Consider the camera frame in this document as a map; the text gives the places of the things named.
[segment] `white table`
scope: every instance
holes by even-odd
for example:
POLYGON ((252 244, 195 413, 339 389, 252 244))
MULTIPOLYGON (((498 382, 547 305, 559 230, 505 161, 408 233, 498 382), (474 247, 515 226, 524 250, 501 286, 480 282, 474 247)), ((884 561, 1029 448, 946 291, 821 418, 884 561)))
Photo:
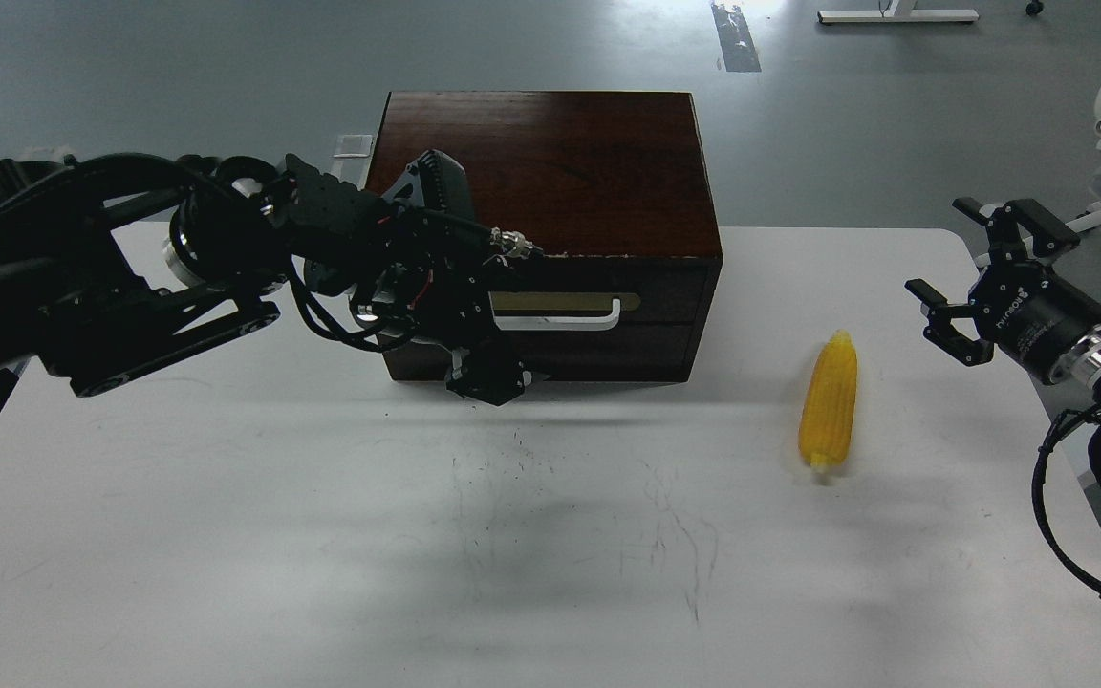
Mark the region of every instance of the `white table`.
POLYGON ((966 292, 960 240, 721 238, 678 386, 493 409, 290 308, 92 401, 32 365, 0 417, 0 685, 1101 685, 1101 602, 1032 518, 1031 383, 926 343, 902 286, 966 292), (796 422, 837 327, 858 422, 820 481, 796 422))

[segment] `yellow corn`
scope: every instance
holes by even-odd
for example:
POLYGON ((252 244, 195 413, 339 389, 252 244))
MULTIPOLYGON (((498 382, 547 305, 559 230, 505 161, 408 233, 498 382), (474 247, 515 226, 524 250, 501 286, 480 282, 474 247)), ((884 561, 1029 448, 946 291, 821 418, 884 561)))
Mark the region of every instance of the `yellow corn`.
POLYGON ((826 473, 848 458, 855 405, 857 349, 848 332, 840 329, 814 363, 796 435, 800 457, 818 473, 826 473))

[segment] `drawer handle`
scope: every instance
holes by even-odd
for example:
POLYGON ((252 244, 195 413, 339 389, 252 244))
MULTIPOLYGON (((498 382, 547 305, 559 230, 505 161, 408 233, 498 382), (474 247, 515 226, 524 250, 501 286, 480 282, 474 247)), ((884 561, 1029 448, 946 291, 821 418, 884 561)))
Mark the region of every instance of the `drawer handle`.
POLYGON ((611 299, 611 313, 604 316, 495 316, 503 331, 604 331, 620 323, 623 301, 611 299))

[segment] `wooden drawer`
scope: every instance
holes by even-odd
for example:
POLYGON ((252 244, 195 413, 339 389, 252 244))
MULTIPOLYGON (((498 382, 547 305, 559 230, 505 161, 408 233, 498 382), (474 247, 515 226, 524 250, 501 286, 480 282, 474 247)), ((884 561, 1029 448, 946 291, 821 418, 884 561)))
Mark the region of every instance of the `wooden drawer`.
MULTIPOLYGON (((385 192, 426 149, 467 171, 478 221, 546 250, 514 288, 637 296, 607 331, 511 332, 530 370, 689 378, 721 270, 689 92, 392 92, 368 190, 385 192)), ((406 345, 385 364, 395 380, 442 380, 449 357, 406 345)))

